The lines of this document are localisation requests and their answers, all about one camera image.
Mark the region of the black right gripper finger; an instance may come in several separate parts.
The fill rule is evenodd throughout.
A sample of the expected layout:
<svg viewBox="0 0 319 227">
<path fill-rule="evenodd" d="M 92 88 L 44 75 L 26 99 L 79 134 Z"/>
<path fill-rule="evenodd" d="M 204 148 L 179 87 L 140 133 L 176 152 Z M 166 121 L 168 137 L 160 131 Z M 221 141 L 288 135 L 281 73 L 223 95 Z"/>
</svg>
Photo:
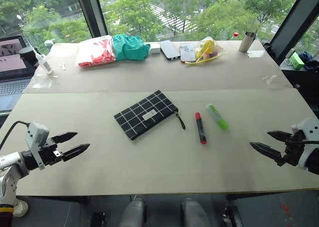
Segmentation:
<svg viewBox="0 0 319 227">
<path fill-rule="evenodd" d="M 290 142 L 291 141 L 291 134 L 283 131 L 269 131 L 267 132 L 268 135 L 273 137 L 274 139 L 280 142 Z"/>
<path fill-rule="evenodd" d="M 284 164 L 281 153 L 279 151 L 259 142 L 250 142 L 250 145 L 260 154 L 274 160 L 278 166 L 282 166 Z"/>
</svg>

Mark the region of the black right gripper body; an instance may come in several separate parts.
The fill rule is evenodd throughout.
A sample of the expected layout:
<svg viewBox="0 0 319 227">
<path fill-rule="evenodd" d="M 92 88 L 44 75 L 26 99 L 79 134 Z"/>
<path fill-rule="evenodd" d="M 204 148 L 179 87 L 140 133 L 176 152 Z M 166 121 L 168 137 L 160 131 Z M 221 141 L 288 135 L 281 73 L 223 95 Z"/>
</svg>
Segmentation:
<svg viewBox="0 0 319 227">
<path fill-rule="evenodd" d="M 300 156 L 304 151 L 304 145 L 300 144 L 303 140 L 303 131 L 297 131 L 292 134 L 291 141 L 285 143 L 285 155 L 282 157 L 284 164 L 288 163 L 292 166 L 296 166 L 298 164 Z"/>
</svg>

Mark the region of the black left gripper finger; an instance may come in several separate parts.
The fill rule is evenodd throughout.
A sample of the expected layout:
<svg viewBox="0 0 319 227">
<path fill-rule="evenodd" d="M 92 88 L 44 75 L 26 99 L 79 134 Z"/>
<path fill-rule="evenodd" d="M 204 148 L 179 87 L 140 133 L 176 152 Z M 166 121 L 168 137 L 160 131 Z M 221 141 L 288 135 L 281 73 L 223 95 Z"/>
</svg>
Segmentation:
<svg viewBox="0 0 319 227">
<path fill-rule="evenodd" d="M 89 146 L 90 146 L 90 144 L 80 144 L 80 145 L 72 148 L 71 150 L 62 154 L 62 160 L 64 162 L 66 162 L 66 161 L 80 155 L 81 153 L 86 151 Z"/>
<path fill-rule="evenodd" d="M 66 141 L 72 139 L 76 135 L 77 135 L 77 132 L 66 132 L 66 133 L 51 137 L 51 139 L 56 144 L 59 144 L 59 143 L 63 143 L 63 142 L 66 142 Z"/>
</svg>

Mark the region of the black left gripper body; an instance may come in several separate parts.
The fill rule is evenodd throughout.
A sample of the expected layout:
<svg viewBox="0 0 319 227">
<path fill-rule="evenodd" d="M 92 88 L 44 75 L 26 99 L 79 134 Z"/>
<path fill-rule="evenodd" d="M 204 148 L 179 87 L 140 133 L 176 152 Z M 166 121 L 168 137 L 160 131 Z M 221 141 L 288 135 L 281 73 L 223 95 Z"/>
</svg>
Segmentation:
<svg viewBox="0 0 319 227">
<path fill-rule="evenodd" d="M 61 153 L 57 151 L 57 144 L 62 142 L 61 136 L 48 138 L 41 145 L 39 144 L 39 155 L 45 166 L 53 165 L 62 160 Z"/>
</svg>

